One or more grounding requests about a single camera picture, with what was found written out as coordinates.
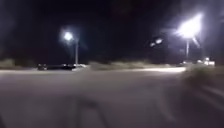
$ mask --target road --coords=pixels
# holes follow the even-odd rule
[[[0,115],[6,128],[224,127],[180,73],[156,71],[0,72]]]

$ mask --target grass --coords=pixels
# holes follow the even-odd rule
[[[155,65],[145,61],[132,61],[132,62],[112,62],[109,64],[102,64],[98,62],[89,63],[93,70],[122,70],[122,69],[144,69],[155,67],[170,67],[169,65]]]
[[[215,74],[214,71],[214,68],[206,66],[193,66],[183,73],[182,79],[185,85],[191,88],[211,86]]]

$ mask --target distant light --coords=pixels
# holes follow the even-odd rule
[[[206,61],[209,61],[209,60],[210,60],[210,58],[209,58],[209,57],[206,57],[206,58],[205,58],[205,60],[206,60]]]
[[[194,38],[194,36],[201,31],[202,17],[202,14],[198,14],[192,19],[182,23],[177,30],[177,34],[179,34],[183,38]]]
[[[156,40],[156,44],[161,44],[162,42],[163,42],[162,39],[157,39],[157,40]]]
[[[209,61],[209,65],[215,66],[215,61]]]
[[[201,61],[201,60],[198,60],[197,62],[198,62],[198,63],[202,63],[202,61]]]
[[[153,46],[155,46],[155,45],[156,45],[155,43],[151,43],[151,44],[150,44],[150,47],[153,47]]]

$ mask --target street light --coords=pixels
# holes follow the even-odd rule
[[[79,50],[78,38],[74,36],[74,34],[71,31],[68,31],[68,30],[64,30],[62,32],[62,38],[68,46],[71,46],[75,42],[75,64],[77,66],[78,65],[78,50]]]
[[[201,19],[203,15],[197,14],[192,19],[183,22],[177,30],[177,34],[187,40],[186,42],[186,59],[189,55],[189,40],[195,40],[195,36],[201,31]]]
[[[64,33],[64,40],[66,41],[67,44],[70,44],[73,39],[74,39],[73,34],[71,32]]]

